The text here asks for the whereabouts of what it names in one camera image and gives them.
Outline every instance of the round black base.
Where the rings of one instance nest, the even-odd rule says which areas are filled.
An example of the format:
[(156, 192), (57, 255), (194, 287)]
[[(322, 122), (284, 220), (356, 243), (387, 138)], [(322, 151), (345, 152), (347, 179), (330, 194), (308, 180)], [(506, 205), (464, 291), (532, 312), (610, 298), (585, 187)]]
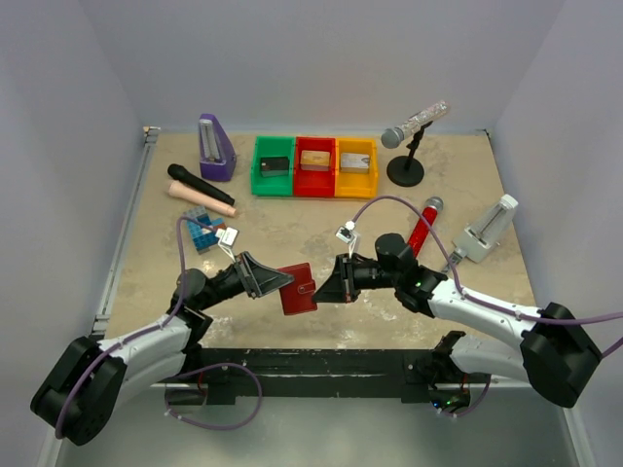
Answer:
[(409, 170), (405, 170), (408, 158), (409, 156), (398, 156), (387, 165), (387, 177), (400, 187), (415, 187), (424, 178), (424, 167), (417, 159), (413, 159)]

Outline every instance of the gray floor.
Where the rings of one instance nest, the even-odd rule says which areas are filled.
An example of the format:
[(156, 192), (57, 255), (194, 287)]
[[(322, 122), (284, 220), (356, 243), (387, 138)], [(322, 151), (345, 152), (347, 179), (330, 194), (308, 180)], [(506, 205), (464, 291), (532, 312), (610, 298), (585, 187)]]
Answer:
[[(194, 417), (240, 420), (254, 399)], [(496, 388), (459, 420), (397, 400), (266, 399), (234, 432), (164, 417), (162, 390), (137, 397), (90, 444), (65, 444), (57, 467), (565, 466), (577, 465), (560, 409), (531, 389)]]

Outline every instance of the yellow bin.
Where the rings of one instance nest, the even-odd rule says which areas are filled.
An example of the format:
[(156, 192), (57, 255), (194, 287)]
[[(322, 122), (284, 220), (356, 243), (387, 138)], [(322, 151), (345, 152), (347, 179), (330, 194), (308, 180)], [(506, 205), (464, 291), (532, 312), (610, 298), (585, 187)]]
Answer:
[[(377, 162), (377, 142), (374, 139), (337, 138), (335, 144), (335, 197), (373, 198), (379, 186), (379, 164)], [(340, 171), (342, 153), (358, 153), (370, 156), (368, 173), (348, 173)]]

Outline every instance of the blue toy block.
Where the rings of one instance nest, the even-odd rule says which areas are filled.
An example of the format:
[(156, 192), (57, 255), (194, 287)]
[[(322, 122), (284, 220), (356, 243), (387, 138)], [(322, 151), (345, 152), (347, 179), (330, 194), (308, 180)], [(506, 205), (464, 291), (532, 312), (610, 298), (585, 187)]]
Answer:
[[(207, 226), (217, 226), (219, 224), (223, 224), (223, 219), (216, 219), (214, 222), (210, 221), (207, 211), (202, 206), (189, 209), (184, 213), (184, 215), (197, 219), (199, 222), (206, 224)], [(214, 232), (205, 233), (201, 227), (189, 221), (186, 221), (186, 227), (188, 228), (188, 232), (191, 235), (191, 239), (193, 240), (193, 244), (195, 245), (198, 253), (202, 253), (210, 246), (218, 243), (218, 238)]]

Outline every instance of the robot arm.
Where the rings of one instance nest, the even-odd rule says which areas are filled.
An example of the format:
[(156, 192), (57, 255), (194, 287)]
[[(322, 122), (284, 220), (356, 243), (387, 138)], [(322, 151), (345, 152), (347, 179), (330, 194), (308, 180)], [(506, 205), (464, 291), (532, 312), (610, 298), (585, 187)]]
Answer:
[[(339, 255), (333, 271), (317, 290), (317, 303), (351, 303), (362, 289), (393, 288), (412, 312), (448, 319), (485, 333), (496, 341), (454, 335), (442, 341), (446, 365), (461, 373), (486, 373), (528, 381), (545, 399), (573, 407), (602, 354), (580, 326), (556, 326), (515, 319), (466, 300), (445, 274), (418, 264), (398, 233), (380, 236), (377, 260), (356, 253)], [(503, 302), (473, 291), (471, 297), (533, 317), (572, 319), (564, 306), (545, 309)]]
[(253, 299), (263, 297), (294, 280), (290, 274), (260, 265), (247, 252), (237, 255), (232, 265), (212, 278), (198, 269), (188, 269), (184, 278), (183, 306), (166, 326), (163, 323), (179, 300), (179, 285), (167, 313), (155, 323), (132, 332), (144, 334), (130, 343), (123, 344), (128, 335), (100, 342), (82, 337), (71, 342), (35, 394), (30, 409), (56, 426), (79, 377), (93, 359), (120, 343), (121, 348), (93, 370), (69, 406), (62, 433), (81, 446), (101, 431), (112, 412), (124, 402), (150, 385), (180, 373), (212, 323), (203, 310), (242, 293)]

